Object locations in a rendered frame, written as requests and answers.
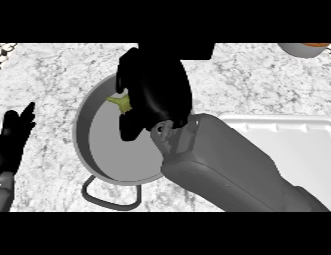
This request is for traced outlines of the black appliance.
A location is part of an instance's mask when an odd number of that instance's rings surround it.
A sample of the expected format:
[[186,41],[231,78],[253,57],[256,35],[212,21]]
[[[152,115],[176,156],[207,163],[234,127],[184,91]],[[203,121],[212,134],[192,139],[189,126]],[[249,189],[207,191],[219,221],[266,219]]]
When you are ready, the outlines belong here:
[[209,42],[148,42],[139,43],[139,49],[157,57],[181,60],[210,60],[215,43]]

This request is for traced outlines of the dark purple eggplant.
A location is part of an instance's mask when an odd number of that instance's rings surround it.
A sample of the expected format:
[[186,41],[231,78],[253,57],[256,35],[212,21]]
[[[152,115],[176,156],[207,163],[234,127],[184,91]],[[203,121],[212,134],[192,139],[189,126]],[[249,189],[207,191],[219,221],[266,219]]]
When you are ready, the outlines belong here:
[[120,136],[124,142],[132,142],[141,136],[147,127],[147,110],[132,106],[130,96],[123,95],[120,98],[107,97],[121,111],[120,114]]

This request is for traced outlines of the grey bowl with orange contents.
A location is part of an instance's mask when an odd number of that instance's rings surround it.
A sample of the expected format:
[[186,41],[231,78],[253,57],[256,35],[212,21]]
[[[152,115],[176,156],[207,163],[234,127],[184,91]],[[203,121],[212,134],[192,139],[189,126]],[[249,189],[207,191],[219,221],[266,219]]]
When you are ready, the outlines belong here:
[[328,46],[330,43],[280,43],[281,49],[299,58],[315,58]]

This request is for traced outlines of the white tray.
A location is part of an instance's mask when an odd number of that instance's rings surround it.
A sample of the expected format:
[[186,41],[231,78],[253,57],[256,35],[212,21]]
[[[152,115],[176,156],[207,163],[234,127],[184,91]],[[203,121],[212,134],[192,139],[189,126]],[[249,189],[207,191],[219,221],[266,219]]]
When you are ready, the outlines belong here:
[[331,210],[331,118],[297,115],[221,117],[272,157],[283,177]]

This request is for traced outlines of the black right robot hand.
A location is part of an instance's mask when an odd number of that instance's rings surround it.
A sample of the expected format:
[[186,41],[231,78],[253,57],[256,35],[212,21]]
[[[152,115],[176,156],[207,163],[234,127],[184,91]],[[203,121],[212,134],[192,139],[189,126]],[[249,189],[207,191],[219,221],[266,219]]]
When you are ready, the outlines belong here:
[[117,92],[129,90],[132,106],[147,110],[147,130],[166,120],[173,128],[188,123],[192,90],[181,60],[155,59],[144,50],[130,48],[120,57]]

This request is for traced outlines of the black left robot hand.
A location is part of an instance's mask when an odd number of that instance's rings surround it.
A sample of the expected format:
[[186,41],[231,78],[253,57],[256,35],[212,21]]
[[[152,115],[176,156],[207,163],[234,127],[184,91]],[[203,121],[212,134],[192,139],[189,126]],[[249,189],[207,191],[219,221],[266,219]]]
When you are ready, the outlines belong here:
[[0,174],[16,173],[21,166],[24,149],[36,126],[36,103],[31,102],[22,113],[9,110],[3,118],[0,133]]

